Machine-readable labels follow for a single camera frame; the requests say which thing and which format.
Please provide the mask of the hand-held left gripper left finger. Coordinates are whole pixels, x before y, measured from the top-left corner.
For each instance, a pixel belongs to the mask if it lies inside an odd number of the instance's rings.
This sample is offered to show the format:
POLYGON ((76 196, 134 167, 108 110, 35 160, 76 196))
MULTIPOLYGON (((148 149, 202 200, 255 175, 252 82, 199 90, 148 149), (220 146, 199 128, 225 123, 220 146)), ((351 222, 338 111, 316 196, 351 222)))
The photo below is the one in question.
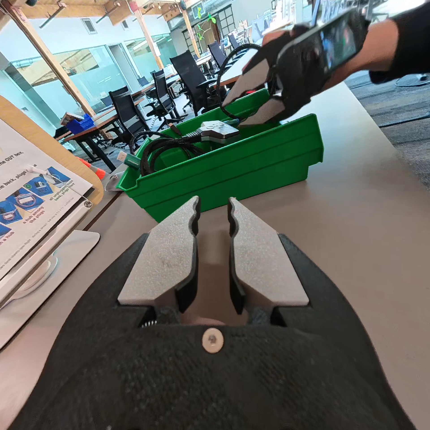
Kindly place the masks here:
POLYGON ((201 199, 191 197, 149 233, 118 296, 126 306, 173 308, 183 314, 198 284, 201 199))

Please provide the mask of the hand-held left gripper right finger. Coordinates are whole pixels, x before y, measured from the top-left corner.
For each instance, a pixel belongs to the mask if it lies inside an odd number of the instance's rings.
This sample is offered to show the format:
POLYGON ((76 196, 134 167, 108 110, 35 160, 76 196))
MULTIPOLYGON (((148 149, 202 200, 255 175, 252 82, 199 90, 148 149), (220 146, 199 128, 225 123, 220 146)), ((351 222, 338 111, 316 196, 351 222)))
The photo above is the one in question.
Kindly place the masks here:
POLYGON ((228 202, 230 298, 244 310, 305 307, 304 290, 279 234, 235 197, 228 202))

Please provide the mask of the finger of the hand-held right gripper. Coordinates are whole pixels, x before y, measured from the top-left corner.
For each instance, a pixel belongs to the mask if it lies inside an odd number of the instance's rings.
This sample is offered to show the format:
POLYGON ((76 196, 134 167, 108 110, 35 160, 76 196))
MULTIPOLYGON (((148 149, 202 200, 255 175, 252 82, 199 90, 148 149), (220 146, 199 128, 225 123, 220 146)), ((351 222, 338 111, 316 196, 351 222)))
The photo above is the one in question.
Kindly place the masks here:
POLYGON ((258 126, 283 121, 287 118, 284 100, 281 97, 270 98, 261 105, 257 112, 240 121, 239 127, 258 126))
POLYGON ((241 97, 246 91, 256 89, 257 87, 265 84, 269 78, 277 77, 280 71, 278 64, 270 66, 267 60, 262 60, 255 67, 248 72, 243 73, 233 88, 227 94, 222 103, 222 107, 226 107, 233 101, 241 97))

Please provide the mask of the grey usb hub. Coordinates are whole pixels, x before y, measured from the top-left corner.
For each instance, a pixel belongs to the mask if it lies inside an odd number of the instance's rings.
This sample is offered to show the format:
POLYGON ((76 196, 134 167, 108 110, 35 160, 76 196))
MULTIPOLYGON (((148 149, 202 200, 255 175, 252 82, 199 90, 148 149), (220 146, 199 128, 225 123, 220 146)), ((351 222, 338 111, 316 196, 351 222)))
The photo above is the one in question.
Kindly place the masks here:
POLYGON ((202 142, 231 144, 240 138, 237 128, 219 120, 202 122, 196 132, 200 135, 202 142))

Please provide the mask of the green plastic bin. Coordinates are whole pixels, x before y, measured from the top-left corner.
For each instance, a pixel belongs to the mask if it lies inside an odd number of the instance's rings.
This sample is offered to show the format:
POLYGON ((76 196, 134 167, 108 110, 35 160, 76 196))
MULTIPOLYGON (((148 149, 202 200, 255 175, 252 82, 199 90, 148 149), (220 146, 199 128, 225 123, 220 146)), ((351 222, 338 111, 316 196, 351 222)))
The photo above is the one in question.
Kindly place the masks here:
POLYGON ((308 176, 310 166, 323 161, 324 146, 317 116, 308 114, 281 125, 242 127, 229 145, 198 142, 203 154, 193 157, 179 148, 160 149, 153 173, 127 167, 117 188, 161 222, 193 196, 205 212, 228 203, 272 191, 308 176))

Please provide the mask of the person's right forearm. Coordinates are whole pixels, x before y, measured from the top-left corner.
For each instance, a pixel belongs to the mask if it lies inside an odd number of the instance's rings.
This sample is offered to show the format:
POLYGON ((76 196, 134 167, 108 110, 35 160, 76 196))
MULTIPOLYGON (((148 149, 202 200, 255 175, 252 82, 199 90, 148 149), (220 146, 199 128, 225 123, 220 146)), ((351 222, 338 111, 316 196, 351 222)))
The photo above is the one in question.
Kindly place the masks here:
POLYGON ((388 71, 369 71, 370 81, 381 84, 410 74, 430 72, 430 3, 390 17, 398 42, 388 71))

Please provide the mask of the person's right hand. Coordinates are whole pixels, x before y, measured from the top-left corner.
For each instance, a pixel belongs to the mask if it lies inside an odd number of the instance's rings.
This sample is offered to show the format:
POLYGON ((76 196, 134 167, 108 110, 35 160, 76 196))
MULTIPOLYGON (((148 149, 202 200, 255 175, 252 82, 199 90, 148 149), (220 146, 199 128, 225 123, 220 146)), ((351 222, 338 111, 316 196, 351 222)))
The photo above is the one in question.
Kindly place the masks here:
POLYGON ((371 24, 359 54, 354 58, 356 71, 386 72, 393 63, 399 41, 395 21, 385 19, 371 24))

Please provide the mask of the white sign stand base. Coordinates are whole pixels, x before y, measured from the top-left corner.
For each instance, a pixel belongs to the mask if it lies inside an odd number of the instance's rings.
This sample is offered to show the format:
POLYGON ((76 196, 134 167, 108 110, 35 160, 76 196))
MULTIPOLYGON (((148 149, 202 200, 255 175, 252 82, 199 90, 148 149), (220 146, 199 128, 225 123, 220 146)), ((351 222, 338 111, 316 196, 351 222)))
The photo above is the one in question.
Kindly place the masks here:
POLYGON ((0 310, 0 348, 25 326, 98 244, 100 234, 75 230, 8 298, 0 310))

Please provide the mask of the orange traffic cone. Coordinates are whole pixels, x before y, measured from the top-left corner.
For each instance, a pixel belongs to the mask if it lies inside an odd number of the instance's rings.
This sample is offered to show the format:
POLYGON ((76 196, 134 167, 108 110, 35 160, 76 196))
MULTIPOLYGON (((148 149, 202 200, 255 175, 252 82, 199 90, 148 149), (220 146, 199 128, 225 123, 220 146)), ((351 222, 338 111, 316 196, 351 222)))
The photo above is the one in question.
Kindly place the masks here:
POLYGON ((94 174, 100 179, 103 180, 103 178, 106 175, 106 172, 98 167, 93 166, 92 164, 90 164, 89 162, 87 162, 86 160, 80 158, 80 157, 76 157, 78 160, 80 160, 85 166, 87 166, 92 172, 94 172, 94 174))

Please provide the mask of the long wooden office desk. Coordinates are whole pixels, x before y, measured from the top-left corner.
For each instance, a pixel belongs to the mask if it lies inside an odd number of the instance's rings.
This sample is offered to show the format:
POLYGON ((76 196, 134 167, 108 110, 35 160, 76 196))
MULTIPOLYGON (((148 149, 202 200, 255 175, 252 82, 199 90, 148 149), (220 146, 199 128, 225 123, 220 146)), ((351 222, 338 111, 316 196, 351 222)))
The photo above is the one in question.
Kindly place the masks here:
POLYGON ((113 141, 118 139, 119 143, 126 143, 126 129, 121 125, 119 116, 114 108, 110 108, 92 117, 93 125, 88 129, 73 134, 71 131, 57 137, 56 140, 62 145, 76 143, 87 155, 90 163, 102 162, 109 172, 116 169, 115 164, 104 152, 102 146, 115 148, 113 141))

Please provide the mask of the small blue parts bin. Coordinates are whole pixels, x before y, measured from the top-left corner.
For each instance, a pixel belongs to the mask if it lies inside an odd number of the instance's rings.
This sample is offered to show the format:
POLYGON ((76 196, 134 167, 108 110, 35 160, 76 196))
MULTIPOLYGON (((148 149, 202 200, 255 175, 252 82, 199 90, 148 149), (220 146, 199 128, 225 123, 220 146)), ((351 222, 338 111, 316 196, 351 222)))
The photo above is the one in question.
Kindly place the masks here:
POLYGON ((71 133, 76 135, 94 127, 95 123, 92 117, 85 113, 81 120, 72 119, 65 126, 71 133))

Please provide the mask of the printed instruction sheet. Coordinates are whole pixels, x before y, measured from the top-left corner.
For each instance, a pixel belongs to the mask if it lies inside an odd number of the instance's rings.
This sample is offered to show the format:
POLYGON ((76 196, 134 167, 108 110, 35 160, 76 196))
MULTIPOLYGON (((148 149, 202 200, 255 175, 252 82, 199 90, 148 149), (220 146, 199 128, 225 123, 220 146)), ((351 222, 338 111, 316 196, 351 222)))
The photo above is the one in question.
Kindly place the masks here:
POLYGON ((61 166, 1 121, 0 274, 3 278, 42 240, 90 182, 61 166))

